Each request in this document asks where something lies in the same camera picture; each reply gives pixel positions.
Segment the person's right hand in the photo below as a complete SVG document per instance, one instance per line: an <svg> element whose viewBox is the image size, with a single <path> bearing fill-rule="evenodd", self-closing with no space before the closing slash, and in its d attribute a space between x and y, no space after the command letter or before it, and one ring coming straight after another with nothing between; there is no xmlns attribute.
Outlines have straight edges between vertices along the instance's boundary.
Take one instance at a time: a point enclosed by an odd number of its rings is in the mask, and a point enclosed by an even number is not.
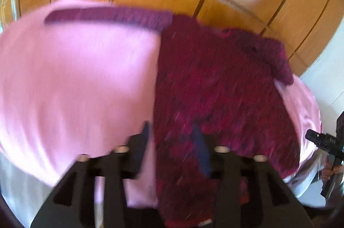
<svg viewBox="0 0 344 228"><path fill-rule="evenodd" d="M328 181L333 175L343 173L343 165L333 166L327 157L324 168L321 170L321 180L323 183Z"/></svg>

